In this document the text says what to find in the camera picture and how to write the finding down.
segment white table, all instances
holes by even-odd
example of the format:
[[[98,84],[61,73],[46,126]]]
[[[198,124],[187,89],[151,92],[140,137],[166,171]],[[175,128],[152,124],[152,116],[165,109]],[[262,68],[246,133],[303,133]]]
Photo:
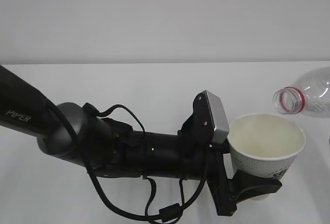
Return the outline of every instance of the white table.
[[[229,121],[251,112],[275,113],[274,91],[302,73],[329,62],[8,65],[55,103],[90,102],[100,110],[122,103],[147,131],[176,133],[192,112],[192,101],[204,89],[221,97]],[[114,118],[138,126],[128,114]],[[283,187],[264,201],[238,204],[233,217],[216,215],[205,187],[180,223],[282,224],[328,223],[330,219],[330,120],[287,116],[307,136],[305,150],[283,177]],[[0,223],[106,224],[137,223],[109,210],[99,200],[86,170],[41,153],[31,136],[0,128]],[[228,174],[232,175],[230,163]],[[179,202],[178,182],[156,178],[152,213]],[[100,179],[117,206],[142,214],[150,194],[142,179]],[[185,184],[186,198],[197,181]]]

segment cable connector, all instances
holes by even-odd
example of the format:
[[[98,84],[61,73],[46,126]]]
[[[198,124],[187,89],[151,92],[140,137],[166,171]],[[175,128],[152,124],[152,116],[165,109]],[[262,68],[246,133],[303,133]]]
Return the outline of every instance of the cable connector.
[[[96,117],[100,113],[95,106],[89,103],[84,104],[82,108],[87,114],[91,115],[92,117]]]
[[[183,208],[178,203],[159,210],[159,215],[163,223],[182,216],[182,213]]]

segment black bracket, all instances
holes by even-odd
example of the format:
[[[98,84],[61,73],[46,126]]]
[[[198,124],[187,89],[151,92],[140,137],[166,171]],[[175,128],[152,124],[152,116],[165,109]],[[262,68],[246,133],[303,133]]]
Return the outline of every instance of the black bracket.
[[[223,162],[223,154],[229,152],[227,144],[228,141],[224,142],[223,150],[215,151],[217,165],[212,177],[207,180],[217,215],[221,216],[232,216],[237,209],[237,203],[251,197],[275,193],[282,186],[276,179],[253,176],[240,170],[237,170],[232,179],[228,179]]]

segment cup rim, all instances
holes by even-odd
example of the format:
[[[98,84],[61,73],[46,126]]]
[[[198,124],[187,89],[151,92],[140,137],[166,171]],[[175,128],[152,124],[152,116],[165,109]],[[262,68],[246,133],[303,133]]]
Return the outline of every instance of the cup rim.
[[[281,117],[280,115],[277,115],[277,114],[269,114],[269,113],[248,113],[248,114],[244,114],[244,115],[241,115],[241,116],[238,116],[236,117],[233,121],[231,121],[230,125],[229,125],[229,133],[230,133],[230,126],[238,119],[242,118],[242,117],[245,117],[245,116],[253,116],[253,115],[268,115],[268,116],[275,116],[275,117],[279,117],[281,119],[284,119],[285,121],[288,121],[290,122],[289,120],[287,120],[286,118],[284,117]],[[259,160],[259,161],[280,161],[280,160],[285,160],[285,159],[288,159],[288,158],[292,158],[292,157],[295,157],[297,156],[304,148],[305,148],[305,145],[306,145],[306,135],[304,133],[304,131],[302,130],[302,128],[300,128],[295,122],[293,122],[294,125],[301,131],[301,133],[303,134],[304,136],[304,144],[303,146],[296,152],[294,153],[291,153],[291,154],[288,154],[286,156],[281,156],[281,157],[258,157],[258,156],[253,156],[251,154],[248,154],[248,153],[245,153],[245,152],[242,152],[238,149],[236,149],[231,143],[230,143],[230,139],[228,138],[228,142],[230,144],[230,147],[232,149],[234,149],[236,152],[248,157],[248,158],[251,158],[251,159],[254,159],[254,160]]]

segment white wall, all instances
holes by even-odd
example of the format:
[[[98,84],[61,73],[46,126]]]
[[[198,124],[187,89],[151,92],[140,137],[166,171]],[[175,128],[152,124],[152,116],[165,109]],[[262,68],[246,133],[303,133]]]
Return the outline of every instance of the white wall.
[[[7,66],[59,104],[86,101],[100,110],[122,103],[147,131],[175,134],[192,112],[197,93],[208,89],[221,97],[228,120],[251,112],[276,113],[273,93],[313,68],[330,62],[113,64]],[[138,125],[125,112],[113,118]],[[233,217],[216,215],[205,187],[180,223],[328,224],[330,219],[330,119],[287,116],[306,133],[307,144],[282,179],[283,187],[264,201],[238,204]],[[86,170],[44,155],[31,136],[0,127],[1,224],[137,224],[103,206]],[[230,159],[226,157],[231,176]],[[178,202],[178,180],[157,178],[151,213]],[[139,179],[101,179],[113,203],[143,213],[150,195]],[[184,183],[186,198],[197,182]]]
[[[330,0],[0,0],[0,63],[330,59]]]

